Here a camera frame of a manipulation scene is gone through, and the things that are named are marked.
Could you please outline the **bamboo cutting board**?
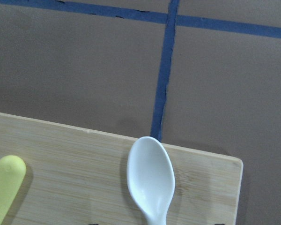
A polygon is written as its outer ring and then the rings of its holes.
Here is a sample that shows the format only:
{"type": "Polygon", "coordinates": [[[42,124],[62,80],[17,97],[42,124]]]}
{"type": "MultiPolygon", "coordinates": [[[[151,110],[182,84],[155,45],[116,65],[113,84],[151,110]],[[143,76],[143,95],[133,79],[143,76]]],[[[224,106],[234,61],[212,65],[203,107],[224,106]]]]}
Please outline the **bamboo cutting board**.
{"type": "MultiPolygon", "coordinates": [[[[132,137],[0,113],[0,159],[27,172],[5,225],[143,225],[126,184],[132,137]]],[[[233,225],[243,162],[164,145],[176,188],[169,225],[233,225]]]]}

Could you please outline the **yellow plastic knife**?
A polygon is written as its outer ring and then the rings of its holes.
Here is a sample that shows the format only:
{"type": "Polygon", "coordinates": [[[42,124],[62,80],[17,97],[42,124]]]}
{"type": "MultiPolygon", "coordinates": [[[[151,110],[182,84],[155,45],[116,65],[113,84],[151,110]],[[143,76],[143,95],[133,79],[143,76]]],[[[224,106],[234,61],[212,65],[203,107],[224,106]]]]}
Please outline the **yellow plastic knife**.
{"type": "Polygon", "coordinates": [[[8,213],[26,174],[26,164],[18,156],[0,159],[0,224],[8,213]]]}

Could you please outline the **white plastic spoon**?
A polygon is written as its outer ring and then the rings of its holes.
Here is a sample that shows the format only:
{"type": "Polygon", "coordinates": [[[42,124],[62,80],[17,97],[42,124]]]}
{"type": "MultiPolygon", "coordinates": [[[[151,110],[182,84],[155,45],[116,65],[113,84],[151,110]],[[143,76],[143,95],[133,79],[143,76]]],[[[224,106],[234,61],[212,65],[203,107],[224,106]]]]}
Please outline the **white plastic spoon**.
{"type": "Polygon", "coordinates": [[[144,136],[132,145],[126,167],[129,193],[148,225],[165,225],[174,196],[175,175],[162,144],[144,136]]]}

